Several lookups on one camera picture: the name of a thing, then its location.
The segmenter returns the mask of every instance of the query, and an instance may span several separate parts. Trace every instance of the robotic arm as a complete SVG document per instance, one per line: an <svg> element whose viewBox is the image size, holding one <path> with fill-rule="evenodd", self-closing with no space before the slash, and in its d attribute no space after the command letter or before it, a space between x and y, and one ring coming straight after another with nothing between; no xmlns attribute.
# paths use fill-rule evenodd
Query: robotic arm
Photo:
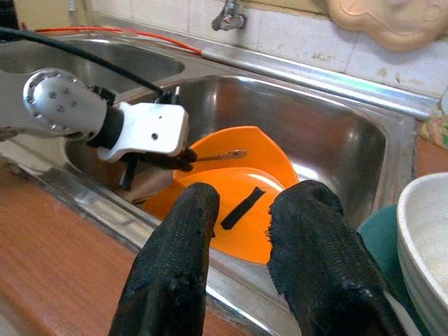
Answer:
<svg viewBox="0 0 448 336"><path fill-rule="evenodd" d="M84 138L109 162L126 153L174 157L185 149L188 114L182 106L122 102L114 107L61 69L0 70L0 83L0 141L20 133Z"/></svg>

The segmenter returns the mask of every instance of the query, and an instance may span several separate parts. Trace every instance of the sink basin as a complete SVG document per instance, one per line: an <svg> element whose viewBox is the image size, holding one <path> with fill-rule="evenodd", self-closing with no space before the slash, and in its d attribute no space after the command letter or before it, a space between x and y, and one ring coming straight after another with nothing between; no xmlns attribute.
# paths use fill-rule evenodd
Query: sink basin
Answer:
<svg viewBox="0 0 448 336"><path fill-rule="evenodd" d="M133 71L149 81L179 74L183 64L155 52L107 40L69 40L67 43ZM8 43L0 48L0 69L25 74L43 68L59 68L76 74L87 85L99 85L119 94L139 85L81 57L35 43Z"/></svg>
<svg viewBox="0 0 448 336"><path fill-rule="evenodd" d="M386 137L352 108L244 77L212 76L167 87L174 88L190 114L189 144L226 127L258 126L285 151L300 180L322 181L339 196L353 226L369 216ZM122 164L101 162L80 142L67 142L66 154L81 171L116 187Z"/></svg>
<svg viewBox="0 0 448 336"><path fill-rule="evenodd" d="M371 213L397 202L412 180L415 121L382 105L317 90L325 87L324 82L317 85L314 81L307 87L293 79L267 77L117 36L86 34L61 39L178 91L190 114L189 144L226 127L259 127L283 148L300 180L322 181L339 196L355 228ZM88 84L120 93L118 101L136 104L154 98L123 77L33 43L0 45L0 57L6 60L0 69L6 71L67 69ZM375 89L386 96L384 87ZM21 134L0 143L0 155L16 162L130 248L140 249L160 223L127 200L147 196L148 183L153 192L167 186L170 171L141 164L130 197L118 189L124 164L98 160L95 150L81 141ZM207 293L208 300L217 300L256 326L254 335L298 334L299 327L264 265L211 249Z"/></svg>

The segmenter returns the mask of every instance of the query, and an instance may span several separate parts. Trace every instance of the stacked plates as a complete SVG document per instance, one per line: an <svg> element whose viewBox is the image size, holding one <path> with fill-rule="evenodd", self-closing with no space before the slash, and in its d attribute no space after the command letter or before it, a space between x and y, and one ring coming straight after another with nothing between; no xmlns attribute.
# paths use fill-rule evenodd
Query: stacked plates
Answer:
<svg viewBox="0 0 448 336"><path fill-rule="evenodd" d="M448 173L418 178L398 202L398 257L432 336L448 335Z"/></svg>

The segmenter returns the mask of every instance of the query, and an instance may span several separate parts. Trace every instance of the wall tile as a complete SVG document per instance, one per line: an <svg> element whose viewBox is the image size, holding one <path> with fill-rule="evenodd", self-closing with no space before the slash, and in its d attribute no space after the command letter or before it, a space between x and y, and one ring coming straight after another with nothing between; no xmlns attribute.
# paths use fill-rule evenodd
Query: wall tile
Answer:
<svg viewBox="0 0 448 336"><path fill-rule="evenodd" d="M132 1L92 0L92 9L119 18L132 19Z"/></svg>
<svg viewBox="0 0 448 336"><path fill-rule="evenodd" d="M438 97L448 86L448 41L436 41L414 52L393 52L360 34L346 72Z"/></svg>
<svg viewBox="0 0 448 336"><path fill-rule="evenodd" d="M317 15L265 12L258 49L262 53L345 71L358 33Z"/></svg>
<svg viewBox="0 0 448 336"><path fill-rule="evenodd" d="M158 27L186 32L188 0L132 0L134 19Z"/></svg>
<svg viewBox="0 0 448 336"><path fill-rule="evenodd" d="M214 31L211 22L223 9L224 2L216 0L190 0L189 30L192 35L205 39L255 50L258 44L263 11L241 7L247 17L244 29Z"/></svg>

